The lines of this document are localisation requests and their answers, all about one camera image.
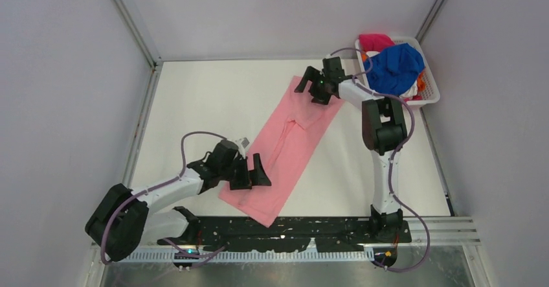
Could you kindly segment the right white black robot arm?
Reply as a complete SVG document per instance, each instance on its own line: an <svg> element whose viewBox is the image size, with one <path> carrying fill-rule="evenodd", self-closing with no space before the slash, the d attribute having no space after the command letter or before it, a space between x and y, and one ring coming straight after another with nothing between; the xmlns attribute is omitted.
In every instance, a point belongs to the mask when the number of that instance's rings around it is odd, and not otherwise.
<svg viewBox="0 0 549 287"><path fill-rule="evenodd" d="M309 66L295 88L307 91L314 104L326 105L336 97L361 112L362 139L374 162L374 198L368 227L378 242L386 242L404 224L402 202L398 200L398 163L403 145L409 140L404 118L407 106L400 99L372 91L354 75L345 73L341 59L325 58L322 69Z"/></svg>

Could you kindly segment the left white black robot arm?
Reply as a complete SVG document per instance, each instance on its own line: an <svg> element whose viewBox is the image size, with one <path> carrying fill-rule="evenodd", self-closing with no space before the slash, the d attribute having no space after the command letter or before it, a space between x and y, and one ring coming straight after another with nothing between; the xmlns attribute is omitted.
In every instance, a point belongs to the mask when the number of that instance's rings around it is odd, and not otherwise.
<svg viewBox="0 0 549 287"><path fill-rule="evenodd" d="M182 206L167 211L169 205L213 189L226 181L230 190L270 187L259 153L251 157L249 168L246 138L220 140L213 151L183 167L180 174L137 192L119 183L112 186L84 230L98 244L105 257L118 262L139 245L162 240L173 244L198 241L200 219Z"/></svg>

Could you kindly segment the pink t shirt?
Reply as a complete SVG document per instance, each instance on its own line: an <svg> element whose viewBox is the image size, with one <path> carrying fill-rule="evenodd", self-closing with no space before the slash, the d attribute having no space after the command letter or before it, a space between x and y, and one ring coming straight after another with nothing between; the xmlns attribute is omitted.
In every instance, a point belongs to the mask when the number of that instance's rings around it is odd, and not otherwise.
<svg viewBox="0 0 549 287"><path fill-rule="evenodd" d="M344 104L332 98L327 105L311 102L296 93L300 77L293 77L275 110L249 149L259 154L271 180L269 187L230 190L225 185L218 197L260 224L269 227L280 214L326 130Z"/></svg>

